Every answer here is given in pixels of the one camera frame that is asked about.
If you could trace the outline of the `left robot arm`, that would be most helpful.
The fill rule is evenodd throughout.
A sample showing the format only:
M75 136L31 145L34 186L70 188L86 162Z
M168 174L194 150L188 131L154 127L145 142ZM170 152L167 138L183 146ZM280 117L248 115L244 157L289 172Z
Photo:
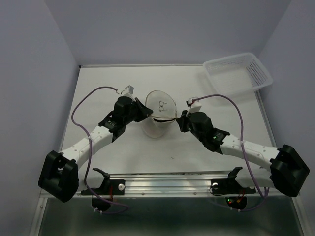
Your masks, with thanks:
M86 138L61 152L53 150L47 154L38 186L64 203L69 201L79 188L78 171L83 164L100 149L118 139L128 124L141 122L152 113L153 110L143 105L138 98L119 97L114 109Z

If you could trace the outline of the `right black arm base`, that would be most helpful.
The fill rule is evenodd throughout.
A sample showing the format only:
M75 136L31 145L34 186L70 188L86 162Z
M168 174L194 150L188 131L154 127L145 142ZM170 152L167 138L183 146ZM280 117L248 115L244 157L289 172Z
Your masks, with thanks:
M242 170L242 167L234 168L227 176L227 178L212 179L209 191L214 196L222 196L228 194L254 194L255 189L249 187L242 187L237 181L236 177Z

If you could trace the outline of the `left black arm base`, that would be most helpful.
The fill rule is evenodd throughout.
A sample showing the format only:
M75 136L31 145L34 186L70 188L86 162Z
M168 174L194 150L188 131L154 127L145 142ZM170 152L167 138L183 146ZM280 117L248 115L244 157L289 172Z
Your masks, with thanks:
M82 190L81 195L92 196L93 192L100 196L122 196L125 194L126 181L124 179L112 179L108 173L100 168L93 168L93 170L102 175L102 183L96 188L91 188L91 191L89 189Z

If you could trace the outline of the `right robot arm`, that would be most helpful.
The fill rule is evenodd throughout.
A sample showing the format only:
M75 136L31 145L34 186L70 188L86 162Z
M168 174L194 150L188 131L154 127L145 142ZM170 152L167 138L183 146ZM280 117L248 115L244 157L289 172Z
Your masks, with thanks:
M176 122L181 132L190 132L207 150L248 160L260 167L249 172L241 167L234 168L226 179L215 181L214 193L237 194L242 190L251 193L250 187L257 183L260 187L275 188L286 196L296 197L310 173L293 147L267 147L241 141L229 132L213 127L204 112L184 110Z

